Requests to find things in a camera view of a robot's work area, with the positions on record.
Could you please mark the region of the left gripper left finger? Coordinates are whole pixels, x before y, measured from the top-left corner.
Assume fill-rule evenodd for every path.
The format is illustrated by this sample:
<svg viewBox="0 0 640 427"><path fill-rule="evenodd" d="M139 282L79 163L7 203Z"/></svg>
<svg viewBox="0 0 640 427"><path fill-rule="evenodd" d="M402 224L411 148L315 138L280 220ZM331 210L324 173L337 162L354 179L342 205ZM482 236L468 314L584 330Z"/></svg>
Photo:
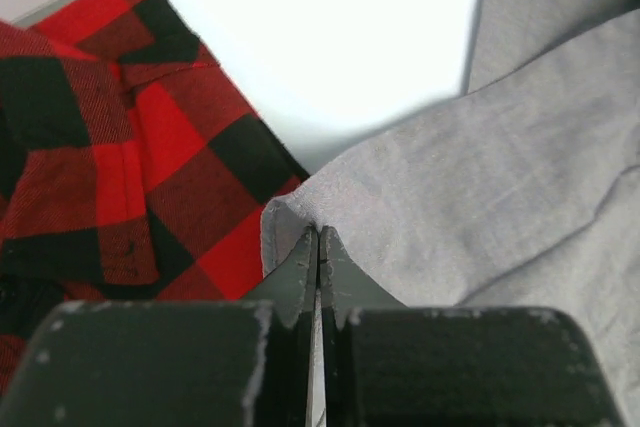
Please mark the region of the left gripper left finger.
<svg viewBox="0 0 640 427"><path fill-rule="evenodd" d="M318 236L235 302L73 301L32 337L5 426L307 426Z"/></svg>

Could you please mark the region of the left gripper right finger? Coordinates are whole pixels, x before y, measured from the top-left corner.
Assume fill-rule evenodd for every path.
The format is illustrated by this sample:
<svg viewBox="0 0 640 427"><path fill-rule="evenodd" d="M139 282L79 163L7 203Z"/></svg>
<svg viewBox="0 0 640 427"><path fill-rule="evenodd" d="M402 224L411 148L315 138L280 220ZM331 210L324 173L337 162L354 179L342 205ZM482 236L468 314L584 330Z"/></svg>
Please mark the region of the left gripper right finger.
<svg viewBox="0 0 640 427"><path fill-rule="evenodd" d="M319 237L330 426L619 426L593 349L538 307L403 305Z"/></svg>

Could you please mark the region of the grey long sleeve shirt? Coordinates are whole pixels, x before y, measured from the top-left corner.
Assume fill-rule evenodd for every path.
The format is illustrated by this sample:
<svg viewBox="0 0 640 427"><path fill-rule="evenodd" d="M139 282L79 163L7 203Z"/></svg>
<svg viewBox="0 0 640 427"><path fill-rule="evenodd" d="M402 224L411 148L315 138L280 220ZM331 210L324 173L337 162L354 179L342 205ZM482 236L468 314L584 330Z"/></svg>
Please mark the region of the grey long sleeve shirt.
<svg viewBox="0 0 640 427"><path fill-rule="evenodd" d="M639 0L482 0L467 94L270 201L272 271L307 226L409 305L542 305L639 422Z"/></svg>

